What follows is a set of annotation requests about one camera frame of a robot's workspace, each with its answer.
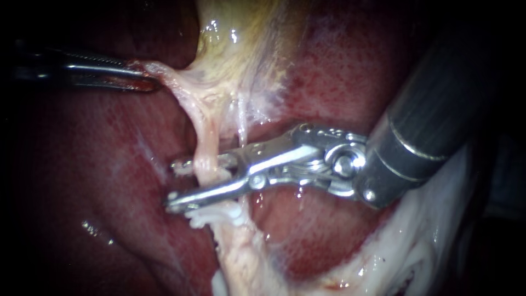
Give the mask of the left arm instrument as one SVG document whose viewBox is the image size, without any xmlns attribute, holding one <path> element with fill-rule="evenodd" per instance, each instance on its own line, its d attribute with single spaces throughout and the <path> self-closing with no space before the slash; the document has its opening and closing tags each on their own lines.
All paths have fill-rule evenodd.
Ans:
<svg viewBox="0 0 526 296">
<path fill-rule="evenodd" d="M 59 50 L 16 40 L 13 44 L 12 80 L 17 82 L 66 82 L 67 57 Z"/>
</svg>

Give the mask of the left arm instrument jaw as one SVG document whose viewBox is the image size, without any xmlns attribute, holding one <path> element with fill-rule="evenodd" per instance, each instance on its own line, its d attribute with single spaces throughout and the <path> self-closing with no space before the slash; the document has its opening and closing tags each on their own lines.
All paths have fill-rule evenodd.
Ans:
<svg viewBox="0 0 526 296">
<path fill-rule="evenodd" d="M 155 79 L 117 76 L 80 76 L 71 79 L 73 87 L 107 89 L 120 92 L 156 92 L 161 84 Z"/>
<path fill-rule="evenodd" d="M 129 60 L 77 50 L 61 50 L 63 68 L 75 78 L 145 78 Z"/>
</svg>

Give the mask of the right arm instrument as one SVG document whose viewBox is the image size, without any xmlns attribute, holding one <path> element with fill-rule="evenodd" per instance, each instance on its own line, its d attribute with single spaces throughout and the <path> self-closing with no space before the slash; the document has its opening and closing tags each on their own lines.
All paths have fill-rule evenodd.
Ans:
<svg viewBox="0 0 526 296">
<path fill-rule="evenodd" d="M 451 145 L 420 130 L 380 123 L 366 138 L 303 123 L 283 135 L 242 149 L 242 193 L 298 184 L 386 208 L 432 177 L 451 156 Z"/>
</svg>

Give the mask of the right arm instrument jaw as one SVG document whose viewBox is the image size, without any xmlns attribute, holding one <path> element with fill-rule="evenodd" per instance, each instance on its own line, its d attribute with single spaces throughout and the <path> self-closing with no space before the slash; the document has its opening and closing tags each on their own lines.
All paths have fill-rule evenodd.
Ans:
<svg viewBox="0 0 526 296">
<path fill-rule="evenodd" d="M 198 174 L 204 172 L 230 174 L 237 170 L 238 157 L 233 153 L 223 153 L 218 156 L 198 155 L 196 158 L 183 157 L 171 162 L 173 174 Z"/>
<path fill-rule="evenodd" d="M 256 189 L 250 178 L 232 179 L 209 187 L 186 191 L 171 191 L 165 200 L 165 211 L 182 214 L 211 206 L 222 201 L 232 200 Z"/>
</svg>

